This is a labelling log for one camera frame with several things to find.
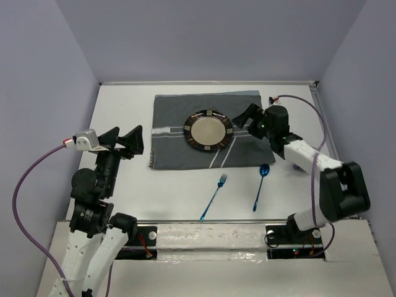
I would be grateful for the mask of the dark rimmed dinner plate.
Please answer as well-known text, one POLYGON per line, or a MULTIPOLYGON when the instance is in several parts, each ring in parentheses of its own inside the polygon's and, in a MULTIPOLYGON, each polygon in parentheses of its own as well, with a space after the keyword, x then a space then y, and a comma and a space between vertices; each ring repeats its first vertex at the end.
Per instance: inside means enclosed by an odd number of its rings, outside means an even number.
POLYGON ((183 133, 192 148, 203 152, 213 152, 229 144, 234 129, 225 114, 215 110, 201 110, 187 118, 183 133))

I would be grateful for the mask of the grey striped cloth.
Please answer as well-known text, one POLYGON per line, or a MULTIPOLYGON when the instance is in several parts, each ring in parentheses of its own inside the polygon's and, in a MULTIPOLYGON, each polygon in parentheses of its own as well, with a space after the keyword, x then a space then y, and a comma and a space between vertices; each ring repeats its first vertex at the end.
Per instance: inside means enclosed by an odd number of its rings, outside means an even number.
POLYGON ((231 122, 252 103, 262 104, 257 90, 156 95, 149 167, 200 170, 275 163, 267 140, 231 122))

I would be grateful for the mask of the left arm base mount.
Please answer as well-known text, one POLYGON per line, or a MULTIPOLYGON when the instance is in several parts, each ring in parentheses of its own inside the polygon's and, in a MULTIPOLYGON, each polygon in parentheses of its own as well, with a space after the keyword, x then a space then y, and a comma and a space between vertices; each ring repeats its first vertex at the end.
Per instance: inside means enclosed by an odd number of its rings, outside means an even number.
POLYGON ((121 248, 116 260, 155 260, 157 234, 158 228, 155 225, 138 226, 136 236, 121 248))

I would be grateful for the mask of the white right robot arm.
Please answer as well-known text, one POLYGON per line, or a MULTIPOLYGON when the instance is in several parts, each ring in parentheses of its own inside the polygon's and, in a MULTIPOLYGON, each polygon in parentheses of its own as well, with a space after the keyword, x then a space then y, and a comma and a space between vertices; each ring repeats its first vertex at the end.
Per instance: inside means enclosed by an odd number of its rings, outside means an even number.
POLYGON ((287 218, 285 236, 298 243, 314 228, 369 210, 371 202, 359 164, 343 163, 320 153, 290 131, 288 120, 283 106, 263 110, 250 104, 232 122, 258 139, 266 138, 274 153, 310 173, 311 184, 319 186, 319 198, 311 200, 311 208, 287 218))

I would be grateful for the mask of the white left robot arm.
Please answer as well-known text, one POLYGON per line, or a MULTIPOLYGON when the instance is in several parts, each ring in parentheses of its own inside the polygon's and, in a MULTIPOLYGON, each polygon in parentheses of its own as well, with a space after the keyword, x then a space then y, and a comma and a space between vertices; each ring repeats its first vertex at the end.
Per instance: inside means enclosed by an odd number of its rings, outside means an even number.
POLYGON ((77 170, 71 179, 74 210, 69 223, 61 273, 50 296, 96 296, 105 274, 119 251, 136 240, 136 217, 113 214, 108 203, 115 189, 121 160, 144 152, 143 127, 124 136, 114 127, 98 136, 93 129, 78 132, 77 150, 96 154, 95 167, 77 170))

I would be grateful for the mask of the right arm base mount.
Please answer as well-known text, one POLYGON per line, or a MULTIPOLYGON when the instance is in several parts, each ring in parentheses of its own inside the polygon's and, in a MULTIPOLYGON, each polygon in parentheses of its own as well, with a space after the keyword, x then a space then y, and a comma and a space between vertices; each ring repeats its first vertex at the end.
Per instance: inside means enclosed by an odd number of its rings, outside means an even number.
POLYGON ((278 259, 324 259, 324 243, 319 229, 290 235, 286 225, 268 225, 264 243, 268 260, 278 259))

